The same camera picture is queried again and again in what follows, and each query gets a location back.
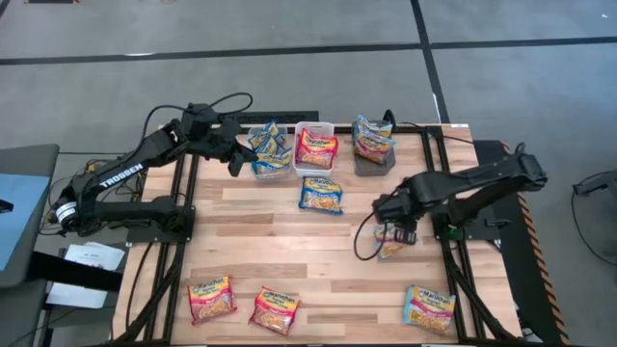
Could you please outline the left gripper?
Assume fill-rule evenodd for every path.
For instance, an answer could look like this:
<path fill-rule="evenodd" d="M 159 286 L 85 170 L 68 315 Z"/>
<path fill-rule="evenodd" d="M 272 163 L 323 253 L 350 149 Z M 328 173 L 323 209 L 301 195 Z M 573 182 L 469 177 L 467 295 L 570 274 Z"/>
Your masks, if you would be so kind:
<path fill-rule="evenodd" d="M 240 125 L 235 120 L 225 120 L 219 127 L 210 123 L 196 122 L 188 132 L 190 142 L 187 152 L 205 159 L 229 159 L 228 172 L 237 177 L 244 162 L 254 162 L 257 154 L 250 148 L 240 145 L 236 136 Z"/>

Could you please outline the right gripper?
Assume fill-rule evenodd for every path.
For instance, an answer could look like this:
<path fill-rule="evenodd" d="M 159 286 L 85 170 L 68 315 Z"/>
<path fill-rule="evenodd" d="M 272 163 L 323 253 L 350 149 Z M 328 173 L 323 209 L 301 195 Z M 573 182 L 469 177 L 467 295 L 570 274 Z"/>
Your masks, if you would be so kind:
<path fill-rule="evenodd" d="M 395 190 L 391 194 L 383 194 L 371 204 L 374 216 L 379 224 L 395 224 L 404 229 L 416 229 L 419 204 L 409 190 Z M 414 245 L 416 233 L 397 229 L 394 240 L 398 243 Z"/>

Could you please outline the light blue beef ramen pack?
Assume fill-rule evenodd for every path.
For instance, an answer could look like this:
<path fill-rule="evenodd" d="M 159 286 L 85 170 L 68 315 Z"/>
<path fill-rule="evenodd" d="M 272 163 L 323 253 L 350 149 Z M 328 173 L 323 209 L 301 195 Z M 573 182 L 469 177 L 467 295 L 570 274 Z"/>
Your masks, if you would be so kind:
<path fill-rule="evenodd" d="M 379 259 L 386 259 L 399 251 L 410 247 L 410 244 L 405 244 L 395 240 L 395 236 L 403 231 L 404 228 L 396 225 L 379 225 L 373 228 L 375 249 L 379 250 L 377 254 Z"/>
<path fill-rule="evenodd" d="M 381 137 L 389 138 L 391 136 L 393 125 L 385 120 L 368 120 L 363 115 L 358 115 L 356 121 L 359 130 L 371 132 Z"/>
<path fill-rule="evenodd" d="M 359 156 L 376 164 L 385 164 L 395 141 L 391 138 L 372 133 L 358 131 L 354 143 L 354 151 Z"/>
<path fill-rule="evenodd" d="M 448 334 L 456 302 L 455 295 L 411 285 L 406 294 L 403 322 L 437 334 Z"/>

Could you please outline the red beef ramen pack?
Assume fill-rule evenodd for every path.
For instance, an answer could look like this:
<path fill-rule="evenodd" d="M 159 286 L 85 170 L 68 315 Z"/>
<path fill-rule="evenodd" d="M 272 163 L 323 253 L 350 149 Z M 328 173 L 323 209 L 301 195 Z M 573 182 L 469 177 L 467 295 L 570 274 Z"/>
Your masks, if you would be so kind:
<path fill-rule="evenodd" d="M 231 276 L 222 276 L 187 287 L 194 326 L 237 311 Z"/>
<path fill-rule="evenodd" d="M 330 169 L 338 150 L 336 136 L 325 136 L 303 129 L 298 137 L 295 162 Z"/>
<path fill-rule="evenodd" d="M 300 300 L 262 286 L 254 304 L 254 311 L 249 319 L 250 324 L 257 324 L 277 334 L 288 335 L 295 321 Z"/>

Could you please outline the clear plastic bin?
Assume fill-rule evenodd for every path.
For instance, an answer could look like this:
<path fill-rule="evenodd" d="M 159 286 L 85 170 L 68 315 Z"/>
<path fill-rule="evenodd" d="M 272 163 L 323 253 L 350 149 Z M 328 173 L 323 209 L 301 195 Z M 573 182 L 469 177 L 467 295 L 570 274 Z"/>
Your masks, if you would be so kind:
<path fill-rule="evenodd" d="M 249 131 L 249 137 L 248 137 L 248 140 L 249 140 L 249 138 L 250 138 L 250 137 L 252 137 L 252 136 L 253 136 L 253 135 L 255 135 L 255 134 L 263 133 L 263 132 L 261 131 L 261 128 L 262 128 L 262 127 L 259 127 L 259 128 L 257 128 L 257 127 L 251 128 L 251 129 L 250 129 L 250 131 Z M 281 126 L 279 126 L 279 129 L 280 129 L 280 131 L 281 131 L 281 134 L 280 134 L 281 139 L 280 139 L 280 146 L 279 146 L 279 151 L 278 151 L 278 152 L 281 152 L 281 151 L 283 151 L 284 149 L 288 149 L 288 148 L 291 148 L 291 147 L 289 146 L 289 142 L 287 141 L 287 130 L 286 130 L 286 128 L 285 128 L 285 127 L 281 127 Z M 255 174 L 254 174 L 254 172 L 253 172 L 252 166 L 251 166 L 251 170 L 252 170 L 252 173 L 254 174 L 254 176 L 255 176 L 257 179 L 262 179 L 262 180 L 274 180 L 274 179 L 283 178 L 283 177 L 285 177 L 285 176 L 287 176 L 287 175 L 289 174 L 290 169 L 289 169 L 289 170 L 287 170 L 287 171 L 284 171 L 284 172 L 279 172 L 279 173 L 274 173 L 274 174 L 267 174 L 267 175 L 255 175 Z"/>

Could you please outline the white plastic bin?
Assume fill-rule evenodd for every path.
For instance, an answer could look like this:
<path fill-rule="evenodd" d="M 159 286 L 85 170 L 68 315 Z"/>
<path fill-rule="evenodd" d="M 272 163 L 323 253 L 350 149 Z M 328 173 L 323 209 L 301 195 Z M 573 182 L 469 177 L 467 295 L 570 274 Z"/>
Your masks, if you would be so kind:
<path fill-rule="evenodd" d="M 304 130 L 309 130 L 310 132 L 320 136 L 335 136 L 335 126 L 332 123 L 320 121 L 300 121 L 296 123 L 294 129 L 295 135 L 293 145 L 294 157 L 292 161 L 292 165 L 296 175 L 298 175 L 299 177 L 330 176 L 334 170 L 335 162 L 332 162 L 332 165 L 328 169 L 326 169 L 309 163 L 302 163 L 297 161 L 297 151 L 300 146 L 300 137 Z"/>

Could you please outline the grey plastic bin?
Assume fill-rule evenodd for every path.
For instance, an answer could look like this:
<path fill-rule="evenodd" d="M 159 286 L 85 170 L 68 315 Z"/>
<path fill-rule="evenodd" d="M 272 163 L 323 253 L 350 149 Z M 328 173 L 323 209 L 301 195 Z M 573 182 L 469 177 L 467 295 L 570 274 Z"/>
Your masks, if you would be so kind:
<path fill-rule="evenodd" d="M 354 151 L 354 143 L 356 140 L 356 134 L 358 131 L 362 131 L 362 130 L 359 130 L 356 122 L 354 122 L 353 132 L 352 132 L 353 151 Z M 374 162 L 371 162 L 359 156 L 354 151 L 355 175 L 357 176 L 383 176 L 383 175 L 388 174 L 389 171 L 396 164 L 394 149 L 395 149 L 395 146 L 390 151 L 385 164 L 376 164 Z"/>

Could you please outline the black hazard striped floor mat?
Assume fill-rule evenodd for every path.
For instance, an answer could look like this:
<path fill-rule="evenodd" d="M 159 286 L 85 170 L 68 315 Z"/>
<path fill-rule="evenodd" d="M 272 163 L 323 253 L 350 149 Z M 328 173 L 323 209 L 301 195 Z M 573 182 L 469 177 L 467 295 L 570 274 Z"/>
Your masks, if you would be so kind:
<path fill-rule="evenodd" d="M 511 334 L 520 335 L 524 322 L 542 341 L 568 344 L 570 338 L 523 194 L 494 202 L 479 223 L 487 220 L 509 223 L 496 229 L 499 249 L 483 240 L 468 242 L 478 294 Z"/>

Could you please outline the white paper sheet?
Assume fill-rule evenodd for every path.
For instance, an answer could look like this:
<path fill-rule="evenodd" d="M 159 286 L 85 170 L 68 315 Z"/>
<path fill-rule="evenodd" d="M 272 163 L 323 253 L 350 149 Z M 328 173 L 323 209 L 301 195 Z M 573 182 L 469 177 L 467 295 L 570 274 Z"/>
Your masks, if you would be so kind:
<path fill-rule="evenodd" d="M 71 244 L 64 259 L 96 268 L 115 271 L 119 268 L 125 251 L 95 242 L 83 245 Z"/>
<path fill-rule="evenodd" d="M 69 307 L 102 308 L 106 297 L 106 291 L 77 285 L 53 283 L 46 303 Z"/>

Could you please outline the black beam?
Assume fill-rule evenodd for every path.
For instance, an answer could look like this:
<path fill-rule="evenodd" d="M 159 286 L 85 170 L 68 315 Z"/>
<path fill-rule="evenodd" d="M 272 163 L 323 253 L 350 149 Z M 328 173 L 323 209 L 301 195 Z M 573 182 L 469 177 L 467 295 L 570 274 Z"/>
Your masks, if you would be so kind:
<path fill-rule="evenodd" d="M 55 255 L 33 252 L 28 278 L 118 292 L 121 288 L 122 273 L 77 263 Z"/>

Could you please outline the grey desk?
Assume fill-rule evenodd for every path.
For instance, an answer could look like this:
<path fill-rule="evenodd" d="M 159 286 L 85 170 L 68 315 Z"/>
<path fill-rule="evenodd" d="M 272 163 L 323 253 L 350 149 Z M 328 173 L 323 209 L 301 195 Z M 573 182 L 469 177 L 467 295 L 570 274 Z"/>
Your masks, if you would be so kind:
<path fill-rule="evenodd" d="M 0 174 L 53 176 L 59 147 L 38 145 L 0 149 Z M 33 277 L 35 245 L 46 206 L 45 186 L 5 270 L 0 271 L 0 347 L 32 347 L 46 281 Z"/>

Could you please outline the blue sheet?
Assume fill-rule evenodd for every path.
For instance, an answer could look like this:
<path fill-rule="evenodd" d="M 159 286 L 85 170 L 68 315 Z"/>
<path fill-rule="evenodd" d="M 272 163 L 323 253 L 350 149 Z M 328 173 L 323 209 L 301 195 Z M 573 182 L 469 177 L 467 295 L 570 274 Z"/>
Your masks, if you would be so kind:
<path fill-rule="evenodd" d="M 48 183 L 48 176 L 0 173 L 0 200 L 13 205 L 12 211 L 0 213 L 0 271 L 7 267 Z"/>

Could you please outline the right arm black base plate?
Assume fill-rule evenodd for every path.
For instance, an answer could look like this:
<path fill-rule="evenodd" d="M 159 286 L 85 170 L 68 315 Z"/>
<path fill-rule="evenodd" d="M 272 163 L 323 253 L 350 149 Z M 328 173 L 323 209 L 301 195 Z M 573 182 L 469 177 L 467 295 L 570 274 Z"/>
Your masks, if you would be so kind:
<path fill-rule="evenodd" d="M 491 206 L 481 209 L 476 217 L 457 227 L 449 221 L 444 208 L 438 208 L 430 216 L 435 237 L 447 241 L 497 240 L 500 238 L 498 230 L 511 223 L 509 219 L 497 218 Z"/>

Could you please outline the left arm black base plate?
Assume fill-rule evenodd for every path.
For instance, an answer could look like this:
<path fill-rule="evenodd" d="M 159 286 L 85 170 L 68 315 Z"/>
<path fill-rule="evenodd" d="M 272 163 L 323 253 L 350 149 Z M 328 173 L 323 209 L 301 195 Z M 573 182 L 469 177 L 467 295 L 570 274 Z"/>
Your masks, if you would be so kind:
<path fill-rule="evenodd" d="M 192 239 L 196 219 L 194 206 L 182 206 L 166 222 L 148 221 L 128 229 L 126 241 L 135 243 L 185 243 Z"/>

